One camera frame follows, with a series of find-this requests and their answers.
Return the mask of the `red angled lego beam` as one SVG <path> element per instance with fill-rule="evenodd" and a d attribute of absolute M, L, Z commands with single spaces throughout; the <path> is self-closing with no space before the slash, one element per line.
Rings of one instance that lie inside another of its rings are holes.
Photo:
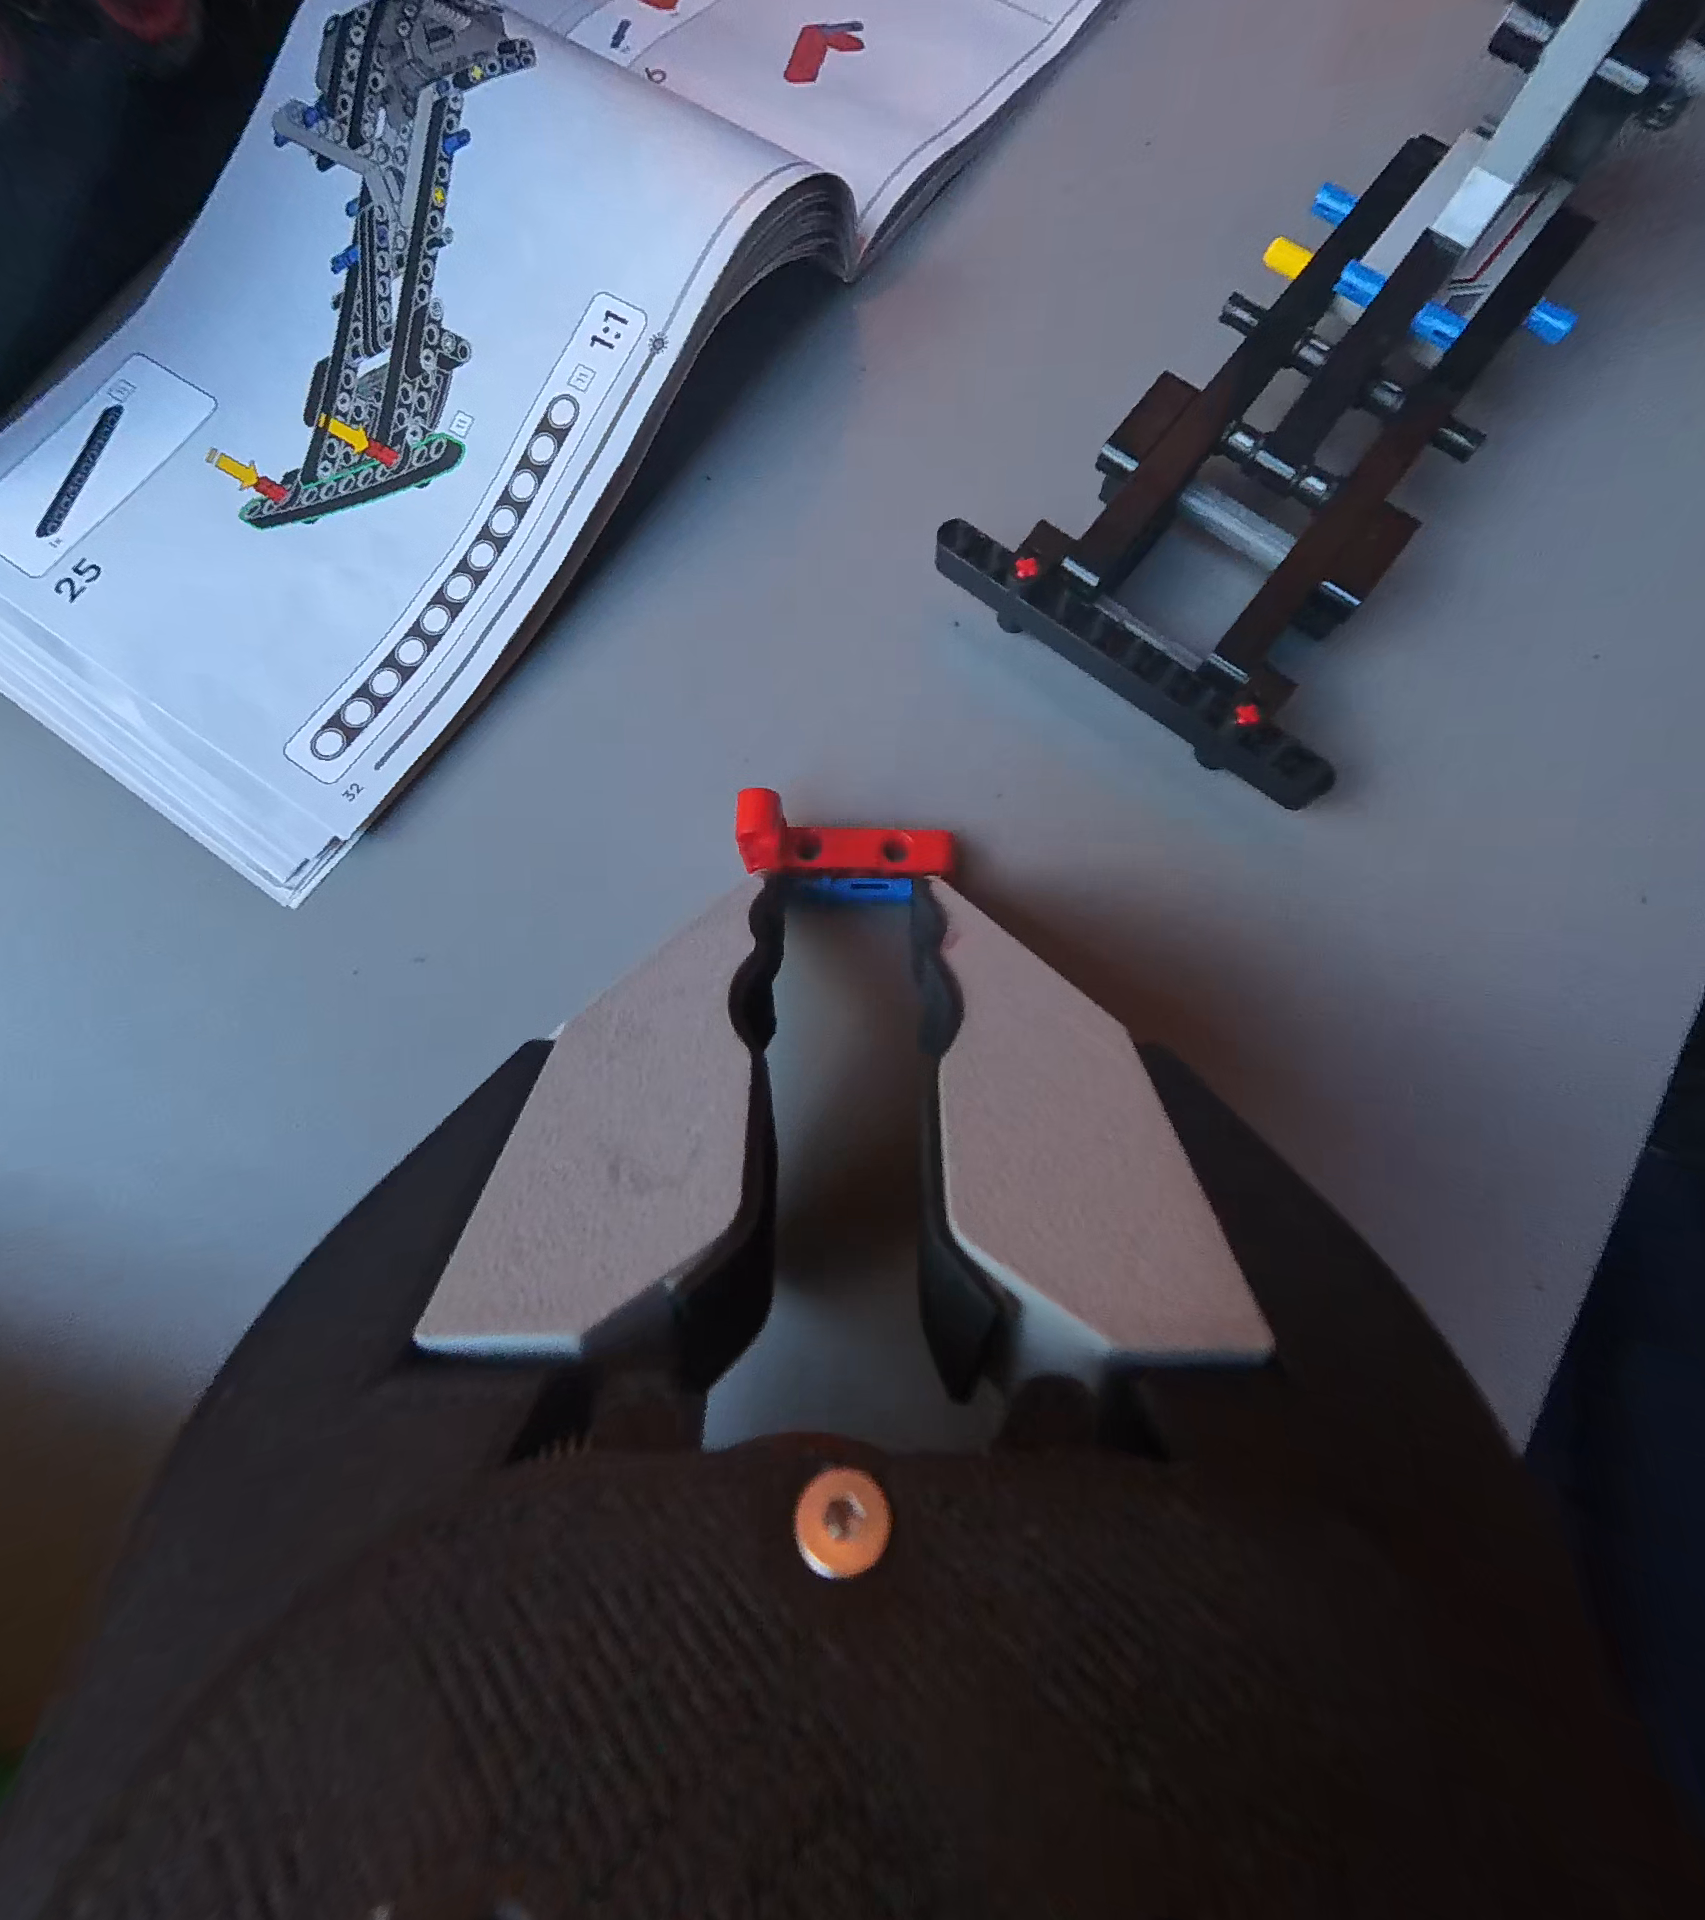
<path fill-rule="evenodd" d="M 736 793 L 734 839 L 746 874 L 762 878 L 890 888 L 948 880 L 958 867 L 956 838 L 944 827 L 800 826 L 769 785 Z"/>

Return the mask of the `black lego chassis model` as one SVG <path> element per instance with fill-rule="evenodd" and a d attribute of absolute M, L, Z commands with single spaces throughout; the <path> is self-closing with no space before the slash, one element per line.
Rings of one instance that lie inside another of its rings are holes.
<path fill-rule="evenodd" d="M 1596 228 L 1575 191 L 1629 130 L 1667 130 L 1705 95 L 1705 1 L 1505 3 L 1490 56 L 1520 73 L 1503 106 L 1451 141 L 1410 137 L 1361 191 L 1322 183 L 1322 243 L 1270 241 L 1282 289 L 1229 295 L 1239 343 L 1220 372 L 1159 374 L 1104 438 L 1085 532 L 1040 520 L 1013 546 L 953 518 L 937 533 L 939 572 L 1005 632 L 1287 810 L 1338 770 L 1285 726 L 1297 682 L 1275 650 L 1338 633 L 1389 575 L 1422 527 L 1394 493 L 1424 454 L 1481 449 L 1460 408 L 1502 350 L 1575 331 L 1550 297 Z M 1121 597 L 1179 532 L 1262 570 L 1209 646 Z"/>

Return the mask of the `dark bag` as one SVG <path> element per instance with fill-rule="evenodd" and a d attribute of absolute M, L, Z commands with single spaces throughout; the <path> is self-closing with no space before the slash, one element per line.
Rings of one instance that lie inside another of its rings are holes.
<path fill-rule="evenodd" d="M 0 1 L 0 420 L 203 208 L 294 11 Z"/>

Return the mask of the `lego instruction booklet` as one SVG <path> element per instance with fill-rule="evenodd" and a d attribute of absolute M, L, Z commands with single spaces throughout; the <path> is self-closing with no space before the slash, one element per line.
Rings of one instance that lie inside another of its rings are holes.
<path fill-rule="evenodd" d="M 300 3 L 179 252 L 0 429 L 0 692 L 294 904 L 766 275 L 852 280 L 1097 3 Z"/>

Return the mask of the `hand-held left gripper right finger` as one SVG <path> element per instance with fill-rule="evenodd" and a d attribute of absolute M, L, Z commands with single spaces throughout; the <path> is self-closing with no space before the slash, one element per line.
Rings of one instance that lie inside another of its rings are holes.
<path fill-rule="evenodd" d="M 948 880 L 912 888 L 917 1288 L 953 1399 L 1266 1365 L 1275 1333 L 1126 1026 Z"/>

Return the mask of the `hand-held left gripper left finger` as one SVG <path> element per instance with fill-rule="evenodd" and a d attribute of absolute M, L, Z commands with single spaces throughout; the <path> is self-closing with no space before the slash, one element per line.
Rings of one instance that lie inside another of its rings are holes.
<path fill-rule="evenodd" d="M 422 1351 L 708 1390 L 772 1293 L 777 893 L 746 878 L 552 1037 L 414 1325 Z"/>

